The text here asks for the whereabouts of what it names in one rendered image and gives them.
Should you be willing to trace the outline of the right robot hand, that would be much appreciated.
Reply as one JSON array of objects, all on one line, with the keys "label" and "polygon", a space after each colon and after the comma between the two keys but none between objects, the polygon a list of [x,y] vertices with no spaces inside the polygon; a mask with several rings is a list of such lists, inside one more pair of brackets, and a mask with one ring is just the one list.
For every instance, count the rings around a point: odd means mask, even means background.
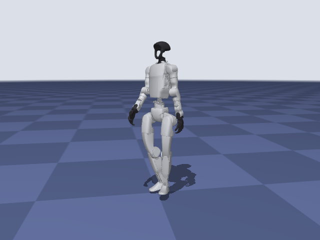
[{"label": "right robot hand", "polygon": [[134,126],[134,124],[133,124],[133,120],[134,120],[134,118],[135,118],[135,114],[136,113],[138,113],[138,110],[137,110],[137,104],[135,104],[134,106],[133,106],[133,108],[131,109],[131,111],[129,112],[129,116],[128,116],[128,120],[129,120],[129,122]]}]

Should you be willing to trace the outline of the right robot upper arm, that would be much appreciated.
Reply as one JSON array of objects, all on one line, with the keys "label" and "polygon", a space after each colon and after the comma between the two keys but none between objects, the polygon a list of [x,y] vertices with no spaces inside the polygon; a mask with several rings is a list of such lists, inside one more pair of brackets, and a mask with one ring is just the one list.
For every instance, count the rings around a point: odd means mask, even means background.
[{"label": "right robot upper arm", "polygon": [[145,95],[149,95],[149,72],[150,72],[150,67],[148,66],[145,70],[145,87],[142,87],[141,93],[144,93]]}]

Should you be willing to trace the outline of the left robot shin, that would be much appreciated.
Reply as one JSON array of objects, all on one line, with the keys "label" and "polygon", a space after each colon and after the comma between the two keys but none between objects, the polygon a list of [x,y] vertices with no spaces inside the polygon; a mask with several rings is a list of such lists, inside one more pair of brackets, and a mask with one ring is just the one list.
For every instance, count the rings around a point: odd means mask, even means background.
[{"label": "left robot shin", "polygon": [[170,151],[169,158],[167,156],[163,156],[163,159],[161,162],[161,173],[163,176],[163,186],[166,185],[166,187],[168,187],[168,180],[169,180],[169,174],[171,171],[171,165],[172,165],[172,151]]}]

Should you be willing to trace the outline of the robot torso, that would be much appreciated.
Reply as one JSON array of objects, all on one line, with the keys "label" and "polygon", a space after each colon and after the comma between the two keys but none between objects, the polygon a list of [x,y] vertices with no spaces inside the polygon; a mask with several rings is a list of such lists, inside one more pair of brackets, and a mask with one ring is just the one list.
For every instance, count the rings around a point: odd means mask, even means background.
[{"label": "robot torso", "polygon": [[154,107],[151,108],[151,118],[153,121],[162,122],[164,113],[169,113],[162,99],[168,99],[169,90],[172,88],[169,74],[166,72],[165,65],[170,65],[168,61],[155,62],[149,69],[149,95],[157,98],[153,101]]}]

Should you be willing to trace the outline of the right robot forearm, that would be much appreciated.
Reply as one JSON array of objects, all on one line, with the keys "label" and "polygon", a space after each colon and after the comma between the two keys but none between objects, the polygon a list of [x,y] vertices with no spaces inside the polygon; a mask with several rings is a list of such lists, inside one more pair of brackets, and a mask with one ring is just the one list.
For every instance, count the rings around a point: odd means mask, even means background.
[{"label": "right robot forearm", "polygon": [[[144,94],[144,93],[142,93],[142,92],[140,92],[140,95],[139,95],[139,98],[137,99],[137,101],[136,101],[136,103],[135,104],[137,104],[137,110],[139,111],[140,109],[141,109],[141,107],[143,106],[143,103],[144,103],[144,101],[147,99],[147,96]],[[135,105],[134,104],[134,105]],[[133,105],[133,106],[134,106]]]}]

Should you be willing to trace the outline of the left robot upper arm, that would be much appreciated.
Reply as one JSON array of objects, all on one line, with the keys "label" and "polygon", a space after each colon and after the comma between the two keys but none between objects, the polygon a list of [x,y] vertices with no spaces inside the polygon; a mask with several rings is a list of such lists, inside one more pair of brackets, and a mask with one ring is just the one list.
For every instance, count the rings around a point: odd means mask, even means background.
[{"label": "left robot upper arm", "polygon": [[169,75],[169,80],[171,84],[171,89],[169,89],[169,95],[171,97],[175,97],[176,95],[176,88],[178,88],[178,67],[173,64],[165,65],[166,72]]}]

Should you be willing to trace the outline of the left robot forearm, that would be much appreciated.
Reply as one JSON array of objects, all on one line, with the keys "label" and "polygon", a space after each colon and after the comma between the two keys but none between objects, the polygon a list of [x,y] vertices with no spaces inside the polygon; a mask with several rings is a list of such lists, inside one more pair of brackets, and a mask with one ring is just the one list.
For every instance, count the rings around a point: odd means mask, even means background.
[{"label": "left robot forearm", "polygon": [[184,112],[182,111],[182,105],[181,105],[181,96],[179,89],[175,89],[176,96],[172,98],[173,103],[174,103],[174,110],[175,110],[175,115],[176,113],[180,113],[180,117],[184,115]]}]

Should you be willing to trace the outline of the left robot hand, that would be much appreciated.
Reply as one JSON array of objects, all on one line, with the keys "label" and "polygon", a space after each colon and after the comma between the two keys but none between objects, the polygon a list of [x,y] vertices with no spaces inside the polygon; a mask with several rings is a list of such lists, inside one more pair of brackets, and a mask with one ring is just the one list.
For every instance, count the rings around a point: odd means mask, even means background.
[{"label": "left robot hand", "polygon": [[184,117],[183,117],[183,116],[180,116],[180,113],[179,113],[179,112],[176,113],[176,119],[178,119],[178,121],[177,121],[177,127],[176,127],[175,131],[176,131],[177,129],[178,129],[178,131],[175,132],[175,134],[180,133],[180,132],[182,131],[182,129],[184,128],[183,118],[184,118]]}]

